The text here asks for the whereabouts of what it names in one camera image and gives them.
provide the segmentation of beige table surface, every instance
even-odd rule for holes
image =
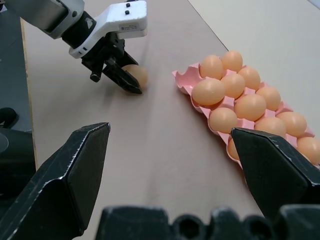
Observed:
[[[87,0],[100,14],[116,0]],[[141,96],[124,93],[104,77],[94,83],[62,40],[25,24],[29,90],[38,164],[72,131],[110,122],[100,191],[88,230],[93,239],[100,214],[110,205],[164,207],[170,221],[183,213],[205,222],[211,209],[230,206],[240,216],[259,214],[237,164],[203,115],[180,93],[171,72],[187,69],[226,49],[187,0],[150,0],[148,35],[126,41],[126,50],[149,71]]]

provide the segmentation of egg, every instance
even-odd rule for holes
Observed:
[[[211,112],[208,121],[213,131],[229,134],[237,126],[238,118],[231,109],[219,107]]]
[[[138,81],[142,90],[146,88],[148,82],[148,72],[145,67],[130,64],[123,66],[122,69],[130,73]]]
[[[222,78],[223,71],[224,67],[222,62],[216,55],[207,56],[201,63],[199,70],[201,77],[209,77],[218,80]]]
[[[276,116],[278,119],[281,119],[286,127],[286,133],[299,137],[307,129],[307,121],[304,116],[297,112],[282,112]]]
[[[258,90],[260,86],[260,76],[259,73],[252,67],[242,68],[238,74],[240,74],[245,80],[245,86],[250,89]]]
[[[233,139],[230,140],[228,144],[228,153],[229,155],[234,158],[235,160],[239,160],[239,155],[236,149],[236,145]]]
[[[237,73],[228,74],[221,79],[225,86],[225,95],[237,99],[246,87],[245,79]]]
[[[265,117],[259,120],[255,124],[254,129],[269,134],[278,135],[283,138],[286,137],[286,125],[284,121],[275,116]]]
[[[272,86],[265,86],[263,88],[260,88],[258,91],[256,91],[257,95],[260,95],[264,98],[266,102],[266,109],[275,111],[278,109],[281,97],[278,90]]]
[[[225,85],[218,79],[206,77],[192,89],[192,99],[200,105],[213,105],[225,97]]]
[[[238,51],[228,51],[221,58],[221,62],[223,65],[223,70],[231,70],[235,72],[239,72],[242,68],[243,59]]]
[[[297,150],[313,165],[320,164],[320,140],[314,137],[302,137],[297,140]]]
[[[265,99],[256,94],[241,97],[234,105],[234,112],[239,119],[256,121],[266,111]]]

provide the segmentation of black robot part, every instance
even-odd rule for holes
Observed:
[[[87,229],[98,195],[110,125],[74,131],[18,196],[0,196],[0,240],[71,240]]]
[[[212,211],[209,224],[182,215],[172,225],[158,207],[119,206],[102,212],[95,240],[318,240],[318,205],[286,205],[275,221],[248,216],[243,221],[230,208]]]
[[[97,22],[84,11],[77,23],[63,34],[62,40],[76,49],[90,36],[96,24]],[[91,71],[92,81],[97,83],[103,73],[125,91],[142,94],[137,79],[122,70],[126,65],[138,65],[138,63],[125,51],[125,40],[119,39],[115,32],[109,32],[102,37],[82,57],[82,64]]]
[[[11,128],[18,121],[18,118],[16,111],[12,108],[0,108],[0,128]]]
[[[0,128],[0,198],[16,198],[35,172],[32,134]],[[0,209],[0,218],[4,211]]]
[[[246,128],[231,132],[249,190],[263,215],[287,204],[320,204],[320,171],[283,137]]]

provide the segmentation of egg carton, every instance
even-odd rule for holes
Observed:
[[[213,131],[210,128],[209,125],[209,116],[210,113],[217,109],[217,108],[229,108],[232,111],[234,110],[234,106],[235,103],[241,99],[242,97],[249,95],[249,94],[255,94],[256,91],[254,89],[248,88],[246,87],[242,93],[242,95],[240,97],[238,97],[237,99],[234,99],[232,97],[228,97],[225,96],[220,102],[214,104],[214,105],[210,105],[210,106],[201,106],[198,103],[194,102],[193,98],[191,97],[191,93],[192,93],[192,89],[194,88],[194,86],[199,83],[201,80],[204,80],[203,77],[200,76],[200,72],[199,72],[199,67],[200,67],[200,63],[195,63],[190,65],[186,72],[183,74],[180,74],[178,71],[174,71],[172,72],[174,78],[175,78],[175,82],[179,88],[179,90],[190,96],[190,100],[191,103],[193,105],[193,107],[200,113],[204,114],[205,117],[208,119],[208,127],[209,129],[216,135],[220,136],[222,138],[222,140],[224,141],[224,143],[226,144],[226,153],[228,154],[228,156],[230,157],[230,159],[232,159],[233,161],[235,161],[236,163],[238,163],[241,166],[241,163],[239,160],[234,159],[233,157],[231,157],[231,155],[228,152],[228,144],[229,141],[231,139],[230,134],[228,133],[223,133],[223,132],[219,132],[219,131]],[[226,70],[223,73],[223,76],[229,75],[229,74],[235,74],[235,71],[231,71],[231,70]],[[261,82],[259,89],[263,88],[263,87],[267,87],[268,84],[266,82]],[[238,118],[237,119],[237,126],[240,128],[245,128],[245,129],[254,129],[255,128],[255,124],[260,121],[263,118],[266,117],[276,117],[278,114],[280,113],[284,113],[284,112],[293,112],[293,109],[284,101],[281,101],[278,109],[276,111],[271,111],[269,109],[266,109],[264,114],[257,120],[257,121],[250,121],[244,118]],[[302,134],[299,138],[303,138],[303,137],[314,137],[315,134],[311,131],[311,129],[307,126],[304,134]],[[291,136],[289,134],[286,134],[285,139],[295,148],[297,148],[297,138],[295,136]]]

